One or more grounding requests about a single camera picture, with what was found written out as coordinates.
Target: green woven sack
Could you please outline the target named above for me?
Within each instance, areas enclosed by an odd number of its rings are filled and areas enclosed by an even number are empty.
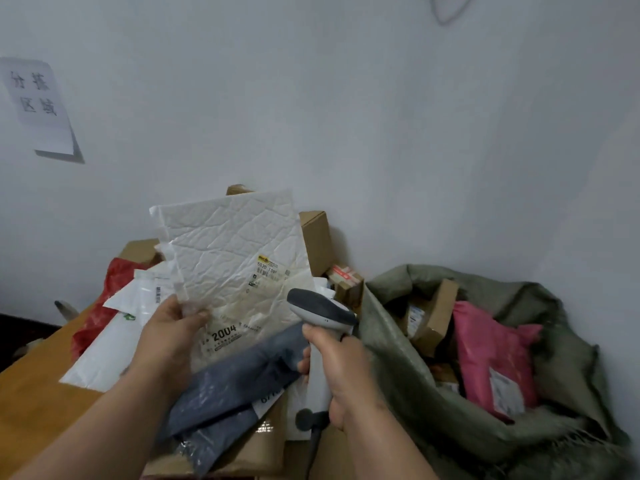
[[[505,424],[454,392],[385,309],[415,287],[433,295],[448,278],[458,299],[516,327],[543,325],[532,350],[542,405]],[[597,346],[572,332],[562,302],[537,283],[503,283],[438,266],[400,266],[366,283],[358,332],[391,411],[441,480],[609,479],[628,466],[628,436],[611,415]]]

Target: forearm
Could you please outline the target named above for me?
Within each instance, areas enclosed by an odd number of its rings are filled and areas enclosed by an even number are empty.
[[[437,480],[409,435],[384,405],[345,416],[344,430],[356,478]]]
[[[138,479],[169,405],[159,376],[129,371],[13,480]]]

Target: floor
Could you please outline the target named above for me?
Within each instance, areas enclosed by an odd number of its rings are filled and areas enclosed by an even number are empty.
[[[13,354],[20,347],[36,339],[46,339],[59,328],[0,314],[0,372],[16,361]]]

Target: barcode scanner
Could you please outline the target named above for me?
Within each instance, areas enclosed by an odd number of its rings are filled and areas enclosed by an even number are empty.
[[[338,340],[343,335],[350,335],[358,323],[356,314],[346,306],[315,291],[293,288],[287,294],[287,303],[291,311],[303,322],[328,330]],[[309,478],[316,459],[322,432],[329,425],[331,399],[331,389],[324,375],[322,355],[316,346],[311,344],[307,407],[296,414],[296,427],[300,431],[311,430],[306,479]]]

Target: white wall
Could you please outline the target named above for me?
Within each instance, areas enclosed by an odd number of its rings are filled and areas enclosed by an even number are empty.
[[[0,312],[89,304],[153,204],[291,186],[366,276],[544,282],[640,442],[639,39],[639,0],[473,0],[447,27],[428,0],[0,0],[0,54],[52,65],[86,161],[37,157],[0,91]]]

